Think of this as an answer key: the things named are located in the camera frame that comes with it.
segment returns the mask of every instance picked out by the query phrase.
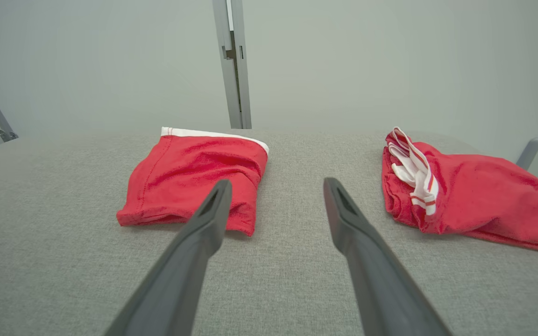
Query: gray table surface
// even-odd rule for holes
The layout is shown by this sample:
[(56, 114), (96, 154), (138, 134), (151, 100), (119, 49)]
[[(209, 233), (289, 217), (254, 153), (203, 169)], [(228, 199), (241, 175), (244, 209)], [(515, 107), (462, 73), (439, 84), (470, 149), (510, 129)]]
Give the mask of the gray table surface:
[[(269, 145), (256, 232), (210, 260), (194, 335), (360, 335), (322, 181), (338, 178), (457, 336), (538, 335), (538, 252), (395, 223), (381, 189), (385, 134), (232, 131)], [(411, 134), (443, 153), (474, 153)], [(120, 227), (128, 177), (157, 134), (0, 145), (0, 336), (105, 332), (179, 224)]]

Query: folded garment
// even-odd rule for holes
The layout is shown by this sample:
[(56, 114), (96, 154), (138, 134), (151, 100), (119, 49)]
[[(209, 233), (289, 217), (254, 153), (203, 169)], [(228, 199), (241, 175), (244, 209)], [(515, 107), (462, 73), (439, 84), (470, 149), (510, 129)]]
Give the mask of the folded garment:
[(268, 153), (265, 143), (243, 136), (163, 127), (158, 144), (130, 175), (118, 222), (186, 223), (215, 183), (229, 179), (233, 191), (227, 230), (252, 236)]
[(444, 155), (394, 128), (383, 149), (387, 212), (422, 232), (538, 250), (538, 178), (484, 155)]

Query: folded red cloth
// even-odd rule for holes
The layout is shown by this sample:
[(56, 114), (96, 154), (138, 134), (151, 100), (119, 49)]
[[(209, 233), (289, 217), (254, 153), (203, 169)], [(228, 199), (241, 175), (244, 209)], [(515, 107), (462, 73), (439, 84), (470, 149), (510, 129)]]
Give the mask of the folded red cloth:
[(267, 165), (269, 147), (243, 136), (162, 128), (151, 153), (128, 180), (120, 225), (186, 223), (217, 181), (232, 183), (227, 230), (252, 236), (256, 191)]
[(422, 232), (538, 250), (538, 178), (484, 155), (444, 155), (394, 128), (383, 149), (387, 212)]

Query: hinge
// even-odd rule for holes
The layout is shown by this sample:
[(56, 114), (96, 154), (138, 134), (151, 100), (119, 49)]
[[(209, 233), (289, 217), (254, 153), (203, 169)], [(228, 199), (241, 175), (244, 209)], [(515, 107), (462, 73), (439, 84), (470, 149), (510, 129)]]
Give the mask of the hinge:
[(8, 142), (10, 140), (14, 140), (18, 138), (18, 136), (14, 132), (9, 132), (8, 134), (4, 132), (3, 130), (0, 130), (0, 137), (1, 137), (1, 140), (3, 140), (4, 142)]

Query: clothing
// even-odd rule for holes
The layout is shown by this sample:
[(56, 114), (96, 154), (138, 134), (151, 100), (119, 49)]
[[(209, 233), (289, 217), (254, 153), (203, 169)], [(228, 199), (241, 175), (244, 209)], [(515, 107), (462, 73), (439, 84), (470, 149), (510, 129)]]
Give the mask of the clothing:
[(383, 149), (387, 212), (425, 233), (538, 250), (538, 178), (484, 155), (444, 155), (395, 127)]
[(215, 183), (229, 179), (227, 230), (252, 236), (268, 154), (265, 143), (243, 136), (163, 127), (158, 144), (130, 175), (118, 223), (186, 223)]

